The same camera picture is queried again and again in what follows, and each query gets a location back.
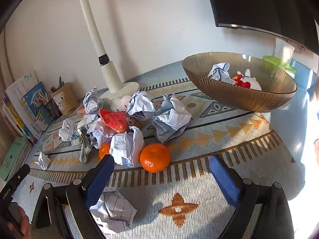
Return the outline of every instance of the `red crumpled wrapper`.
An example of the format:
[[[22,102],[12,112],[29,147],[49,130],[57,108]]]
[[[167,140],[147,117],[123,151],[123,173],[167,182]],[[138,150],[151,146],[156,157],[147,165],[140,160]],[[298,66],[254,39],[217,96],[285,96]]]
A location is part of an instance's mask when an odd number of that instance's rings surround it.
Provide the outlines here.
[[[136,124],[133,118],[126,115],[126,112],[113,112],[99,109],[98,113],[105,125],[113,128],[117,133],[129,131],[129,127]]]

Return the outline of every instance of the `human hand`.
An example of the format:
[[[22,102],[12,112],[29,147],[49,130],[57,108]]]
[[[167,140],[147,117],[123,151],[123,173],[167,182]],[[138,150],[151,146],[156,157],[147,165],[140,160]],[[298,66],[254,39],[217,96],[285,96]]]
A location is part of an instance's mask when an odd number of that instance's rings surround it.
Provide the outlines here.
[[[21,215],[20,228],[21,233],[23,234],[22,239],[30,239],[31,224],[29,223],[29,218],[22,207],[19,207],[19,213]],[[10,231],[14,230],[14,226],[11,222],[7,222],[7,226],[10,229]]]

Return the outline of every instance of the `white wall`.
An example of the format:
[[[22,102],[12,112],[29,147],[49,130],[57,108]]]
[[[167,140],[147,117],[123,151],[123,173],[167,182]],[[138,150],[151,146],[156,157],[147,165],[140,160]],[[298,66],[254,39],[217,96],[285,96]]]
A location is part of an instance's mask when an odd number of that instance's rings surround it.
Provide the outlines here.
[[[200,52],[259,58],[274,52],[272,35],[215,27],[209,0],[89,1],[123,81]],[[5,27],[5,42],[14,79],[34,69],[49,88],[58,85],[61,75],[73,83],[78,97],[95,85],[106,86],[79,0],[23,0]],[[318,67],[318,56],[310,51],[293,58]]]

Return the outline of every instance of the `desk lamp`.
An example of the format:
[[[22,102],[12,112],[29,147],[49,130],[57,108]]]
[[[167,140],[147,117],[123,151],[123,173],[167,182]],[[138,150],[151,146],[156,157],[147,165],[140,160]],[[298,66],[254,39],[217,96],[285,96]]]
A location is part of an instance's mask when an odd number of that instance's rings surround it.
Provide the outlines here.
[[[122,98],[124,95],[133,95],[133,93],[135,93],[139,89],[139,84],[136,82],[122,83],[113,62],[110,61],[108,55],[106,54],[101,37],[98,33],[97,26],[95,24],[89,0],[80,1],[84,18],[87,23],[87,28],[89,30],[95,51],[97,53],[98,61],[101,65],[101,72],[109,88],[109,90],[102,94],[100,97],[109,103],[109,101],[114,97]]]

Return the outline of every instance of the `orange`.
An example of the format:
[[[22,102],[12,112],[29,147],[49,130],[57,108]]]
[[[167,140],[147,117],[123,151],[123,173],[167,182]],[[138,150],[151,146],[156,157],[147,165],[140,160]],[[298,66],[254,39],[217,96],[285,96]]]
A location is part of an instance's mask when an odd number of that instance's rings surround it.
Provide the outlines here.
[[[166,169],[170,161],[170,151],[160,143],[149,144],[143,148],[140,154],[141,166],[152,173]]]
[[[109,152],[110,147],[111,147],[111,142],[105,142],[101,145],[100,149],[98,150],[98,156],[100,157],[101,160],[105,155],[110,154]]]

